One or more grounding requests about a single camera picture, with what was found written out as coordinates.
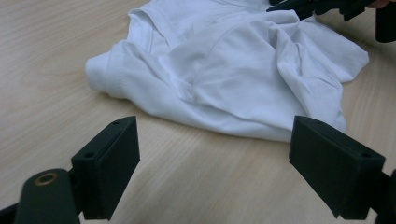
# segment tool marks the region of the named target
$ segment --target wooden table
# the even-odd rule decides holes
[[[289,144],[151,117],[89,88],[85,62],[126,37],[146,0],[0,2],[0,208],[31,175],[70,158],[112,120],[137,116],[141,162],[111,223],[374,223],[334,218],[289,164]],[[347,134],[396,168],[396,43],[375,42],[375,12],[318,18],[371,61],[345,85]],[[106,223],[106,221],[82,221]]]

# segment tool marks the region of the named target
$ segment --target screw hole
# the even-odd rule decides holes
[[[56,173],[44,174],[35,180],[35,184],[37,186],[45,186],[55,181],[57,177]]]
[[[86,153],[85,155],[84,155],[84,158],[92,158],[93,157],[93,155],[95,155],[93,152],[88,152],[88,153]]]

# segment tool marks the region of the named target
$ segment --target black bracket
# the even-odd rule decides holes
[[[0,223],[79,223],[110,220],[140,161],[136,119],[107,125],[73,158],[73,168],[44,171],[29,178],[19,203],[0,211]]]
[[[295,117],[290,163],[330,207],[335,217],[396,223],[396,172],[382,173],[385,157],[330,125]]]

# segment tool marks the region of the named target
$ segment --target white cloth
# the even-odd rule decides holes
[[[289,141],[295,115],[343,131],[342,82],[365,51],[262,0],[154,0],[127,39],[88,60],[90,86],[150,115],[220,133]]]

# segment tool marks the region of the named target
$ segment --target wood grain surface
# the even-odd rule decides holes
[[[89,88],[85,62],[126,37],[145,0],[0,1],[0,208],[23,182],[70,158],[115,119],[137,116],[141,162],[110,223],[374,223],[334,218],[289,164],[289,144],[157,119]],[[370,54],[345,84],[347,134],[396,168],[396,43],[375,42],[375,11],[318,17]],[[82,223],[107,223],[85,221]]]

